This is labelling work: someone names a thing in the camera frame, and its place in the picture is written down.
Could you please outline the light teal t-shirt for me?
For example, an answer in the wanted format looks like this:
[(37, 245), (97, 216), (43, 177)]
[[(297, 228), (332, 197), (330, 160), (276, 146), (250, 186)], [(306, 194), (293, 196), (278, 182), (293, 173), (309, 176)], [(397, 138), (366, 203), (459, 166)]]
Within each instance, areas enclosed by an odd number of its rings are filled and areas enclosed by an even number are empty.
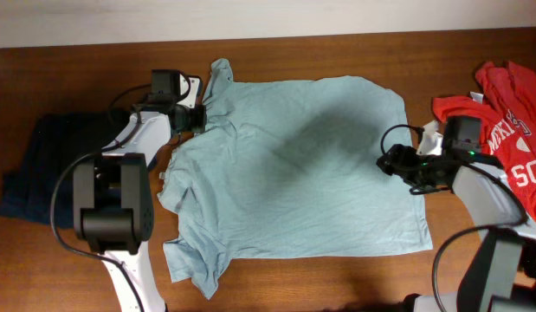
[(160, 204), (171, 280), (212, 297), (232, 260), (384, 257), (430, 250), (424, 200), (377, 167), (408, 145), (404, 100), (358, 76), (236, 81), (212, 63), (205, 131), (178, 147)]

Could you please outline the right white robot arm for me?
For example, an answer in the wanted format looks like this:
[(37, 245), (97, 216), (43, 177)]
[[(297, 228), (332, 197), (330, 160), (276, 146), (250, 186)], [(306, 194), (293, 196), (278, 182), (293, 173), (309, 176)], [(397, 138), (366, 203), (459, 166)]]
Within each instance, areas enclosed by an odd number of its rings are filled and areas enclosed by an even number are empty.
[[(443, 133), (435, 126), (415, 127), (418, 146), (383, 148), (377, 161), (387, 175), (397, 175), (413, 195), (455, 194), (474, 225), (449, 237), (436, 252), (432, 293), (411, 294), (403, 311), (536, 311), (536, 222), (527, 214), (504, 166), (482, 152), (481, 120), (450, 117)], [(437, 275), (444, 251), (457, 239), (480, 233), (481, 245), (458, 290), (443, 295)]]

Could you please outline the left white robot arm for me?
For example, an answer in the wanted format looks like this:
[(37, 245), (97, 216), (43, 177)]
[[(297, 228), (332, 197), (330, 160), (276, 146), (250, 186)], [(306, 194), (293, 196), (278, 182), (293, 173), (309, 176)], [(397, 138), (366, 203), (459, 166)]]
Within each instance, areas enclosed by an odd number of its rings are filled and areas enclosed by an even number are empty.
[(133, 104), (128, 122), (108, 145), (77, 160), (73, 170), (76, 236), (86, 256), (102, 262), (124, 311), (165, 311), (152, 271), (149, 241), (154, 207), (149, 171), (174, 136), (201, 133), (202, 79), (154, 69), (149, 92)]

